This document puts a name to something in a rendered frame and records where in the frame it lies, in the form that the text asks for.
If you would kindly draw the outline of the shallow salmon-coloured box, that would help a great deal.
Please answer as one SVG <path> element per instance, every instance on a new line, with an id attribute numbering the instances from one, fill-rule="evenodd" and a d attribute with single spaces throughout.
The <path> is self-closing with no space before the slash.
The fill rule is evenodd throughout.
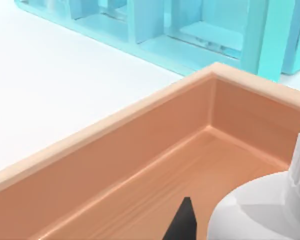
<path id="1" fill-rule="evenodd" d="M 161 240 L 185 197 L 206 240 L 299 132 L 299 90 L 214 63 L 0 171 L 0 240 Z"/>

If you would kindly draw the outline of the light blue rack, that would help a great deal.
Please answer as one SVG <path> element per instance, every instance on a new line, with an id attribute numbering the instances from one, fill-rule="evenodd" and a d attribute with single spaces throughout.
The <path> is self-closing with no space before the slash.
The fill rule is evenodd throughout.
<path id="1" fill-rule="evenodd" d="M 186 76 L 215 62 L 300 71 L 300 0 L 14 0 L 22 10 Z"/>

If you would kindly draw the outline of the white bottle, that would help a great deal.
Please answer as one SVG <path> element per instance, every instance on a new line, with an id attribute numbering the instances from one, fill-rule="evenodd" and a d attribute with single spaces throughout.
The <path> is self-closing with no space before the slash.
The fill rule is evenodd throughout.
<path id="1" fill-rule="evenodd" d="M 214 208 L 207 240 L 300 240 L 300 133 L 287 171 L 237 187 Z"/>

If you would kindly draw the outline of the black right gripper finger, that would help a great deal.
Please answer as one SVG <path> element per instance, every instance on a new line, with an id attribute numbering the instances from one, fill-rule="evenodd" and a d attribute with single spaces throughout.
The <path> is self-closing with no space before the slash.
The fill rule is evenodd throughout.
<path id="1" fill-rule="evenodd" d="M 197 240 L 197 220 L 190 197 L 184 197 L 162 240 Z"/>

